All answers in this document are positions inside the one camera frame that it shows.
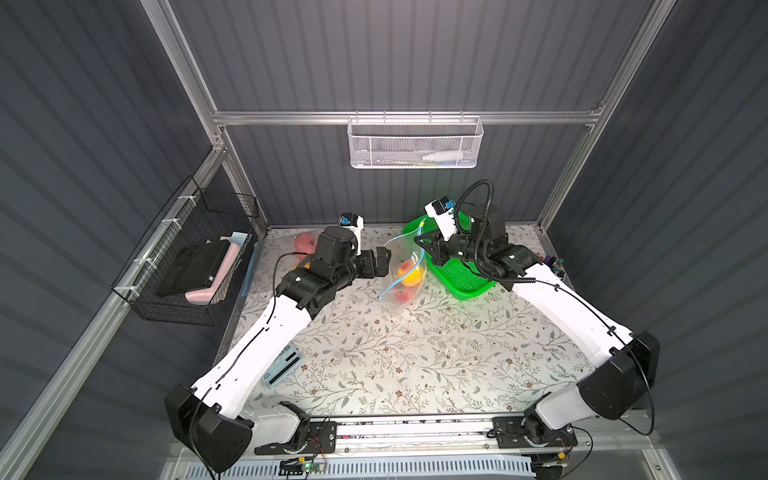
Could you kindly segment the pink peach top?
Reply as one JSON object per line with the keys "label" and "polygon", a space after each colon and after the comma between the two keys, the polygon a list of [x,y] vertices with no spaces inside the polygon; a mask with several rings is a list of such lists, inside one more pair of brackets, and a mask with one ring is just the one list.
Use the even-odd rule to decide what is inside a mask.
{"label": "pink peach top", "polygon": [[416,263],[413,260],[407,260],[403,262],[398,269],[398,275],[403,276],[408,274],[415,266]]}

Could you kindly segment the yellow peach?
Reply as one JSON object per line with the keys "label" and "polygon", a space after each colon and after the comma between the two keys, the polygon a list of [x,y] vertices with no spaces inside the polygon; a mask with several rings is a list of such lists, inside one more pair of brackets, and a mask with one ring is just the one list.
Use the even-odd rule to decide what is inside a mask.
{"label": "yellow peach", "polygon": [[408,274],[399,276],[401,284],[407,287],[420,285],[425,277],[425,269],[421,265],[416,265]]}

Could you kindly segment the pink peach bottom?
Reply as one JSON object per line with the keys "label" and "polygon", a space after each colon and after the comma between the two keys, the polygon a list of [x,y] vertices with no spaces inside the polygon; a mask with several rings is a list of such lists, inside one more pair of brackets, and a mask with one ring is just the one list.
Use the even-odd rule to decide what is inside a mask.
{"label": "pink peach bottom", "polygon": [[418,286],[407,287],[403,285],[398,285],[394,289],[394,299],[398,304],[404,305],[411,302],[418,292],[419,292]]}

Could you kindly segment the clear zip-top bag blue zipper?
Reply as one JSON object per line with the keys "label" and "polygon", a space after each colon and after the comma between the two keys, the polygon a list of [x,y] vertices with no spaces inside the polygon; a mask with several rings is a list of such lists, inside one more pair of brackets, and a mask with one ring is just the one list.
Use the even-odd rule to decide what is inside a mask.
{"label": "clear zip-top bag blue zipper", "polygon": [[294,238],[301,233],[311,232],[316,235],[317,242],[323,229],[323,226],[319,228],[269,229],[266,237],[256,242],[239,297],[246,298],[251,292],[253,283],[256,283],[258,291],[268,290],[274,267],[277,267],[277,277],[281,278],[306,255],[294,251]]}

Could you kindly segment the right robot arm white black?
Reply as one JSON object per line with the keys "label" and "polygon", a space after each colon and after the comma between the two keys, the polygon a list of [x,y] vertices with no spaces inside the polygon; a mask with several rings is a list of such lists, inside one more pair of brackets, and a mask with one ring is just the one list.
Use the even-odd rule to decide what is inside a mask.
{"label": "right robot arm white black", "polygon": [[420,235],[416,244],[433,263],[461,261],[474,275],[496,282],[536,307],[581,350],[593,371],[578,382],[547,393],[524,412],[526,440],[543,447],[573,423],[601,417],[619,420],[651,395],[660,343],[613,321],[568,287],[541,258],[507,240],[495,245],[483,231]]}

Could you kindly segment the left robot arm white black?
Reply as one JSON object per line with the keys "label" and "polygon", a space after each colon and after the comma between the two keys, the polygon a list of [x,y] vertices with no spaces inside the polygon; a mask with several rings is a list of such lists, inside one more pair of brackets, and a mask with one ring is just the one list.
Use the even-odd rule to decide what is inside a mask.
{"label": "left robot arm white black", "polygon": [[174,437],[216,479],[243,454],[265,445],[299,451],[311,417],[282,401],[266,410],[244,410],[252,390],[285,347],[354,280],[385,277],[391,251],[360,247],[357,231],[325,228],[314,252],[273,281],[268,306],[240,341],[192,386],[174,386],[165,407]]}

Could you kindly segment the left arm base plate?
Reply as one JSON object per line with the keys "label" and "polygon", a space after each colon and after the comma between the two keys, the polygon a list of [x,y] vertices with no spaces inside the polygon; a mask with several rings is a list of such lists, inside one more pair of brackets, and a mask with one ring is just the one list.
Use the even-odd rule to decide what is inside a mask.
{"label": "left arm base plate", "polygon": [[300,425],[286,443],[272,443],[254,447],[255,455],[312,455],[334,453],[337,440],[338,423],[325,419],[311,420]]}

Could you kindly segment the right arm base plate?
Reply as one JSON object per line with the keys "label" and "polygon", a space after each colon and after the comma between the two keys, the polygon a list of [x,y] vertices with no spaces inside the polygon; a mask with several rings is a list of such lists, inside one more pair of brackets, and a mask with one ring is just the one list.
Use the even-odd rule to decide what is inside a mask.
{"label": "right arm base plate", "polygon": [[491,422],[486,437],[495,440],[501,449],[561,447],[569,450],[578,445],[571,426],[552,430],[525,416],[496,416]]}

